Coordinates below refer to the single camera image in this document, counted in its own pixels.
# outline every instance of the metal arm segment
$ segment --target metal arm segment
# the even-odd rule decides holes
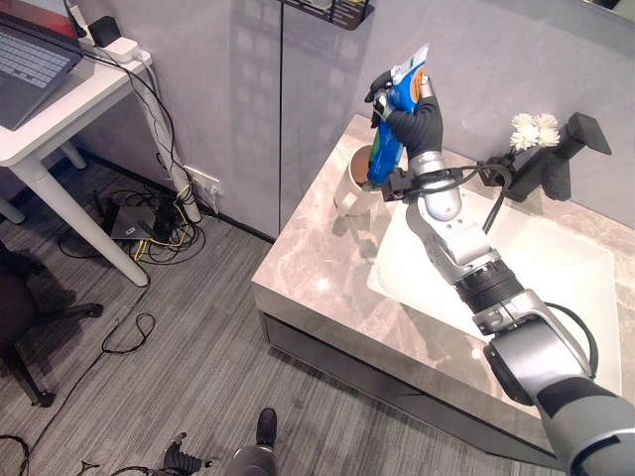
[[[432,94],[429,83],[422,94]],[[415,177],[445,169],[442,154],[412,158]],[[450,179],[426,185],[441,187]],[[404,194],[406,219],[431,262],[458,292],[484,334],[491,369],[507,395],[535,405],[569,475],[635,474],[635,408],[595,385],[579,343],[531,290],[525,290],[468,216],[458,188]],[[384,196],[396,196],[384,190]]]

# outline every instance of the laptop keyboard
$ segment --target laptop keyboard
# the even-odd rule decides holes
[[[0,32],[0,71],[42,89],[69,62],[68,58]]]

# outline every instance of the chair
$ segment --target chair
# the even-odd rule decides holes
[[[103,306],[90,303],[40,312],[27,280],[44,269],[40,263],[9,251],[0,242],[0,360],[29,396],[32,405],[50,407],[55,394],[38,388],[15,344],[32,327],[72,317],[99,317]]]

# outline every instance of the office chair wheel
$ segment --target office chair wheel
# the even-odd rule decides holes
[[[103,313],[103,305],[89,304],[89,308],[84,313],[85,317],[99,317]]]
[[[38,395],[38,400],[36,402],[31,403],[33,407],[40,407],[42,409],[47,409],[53,404],[53,401],[56,399],[56,394],[51,394],[46,390],[42,390]]]

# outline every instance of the desk leg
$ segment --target desk leg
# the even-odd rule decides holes
[[[148,104],[148,107],[146,107],[146,104],[142,104],[138,99],[139,105],[146,116],[146,121],[148,121],[148,127],[150,128],[152,137],[157,143],[157,148],[159,149],[163,164],[166,166],[170,176],[172,176],[172,182],[175,185],[177,192],[184,190],[189,185],[188,177],[183,169],[181,169],[183,162],[181,162],[181,158],[179,157],[176,148],[173,150],[172,157],[170,157],[170,151],[166,150],[166,147],[170,147],[172,136],[170,132],[168,132],[169,127],[163,118],[161,106],[159,106],[155,96],[153,96],[146,88],[143,88],[143,90],[139,92],[143,96],[143,100],[146,104]],[[192,222],[200,222],[200,213],[198,212],[198,207],[194,201],[184,205],[184,209]]]
[[[86,160],[77,151],[71,141],[64,142],[60,145],[60,149],[62,149],[62,152],[64,152],[76,169],[82,170],[86,168]]]
[[[10,222],[15,223],[16,225],[19,225],[27,219],[27,217],[24,216],[24,213],[9,203],[9,201],[2,196],[0,196],[0,215],[6,216]]]
[[[139,287],[148,285],[145,271],[99,228],[40,161],[28,157],[12,166],[11,170],[130,281]]]

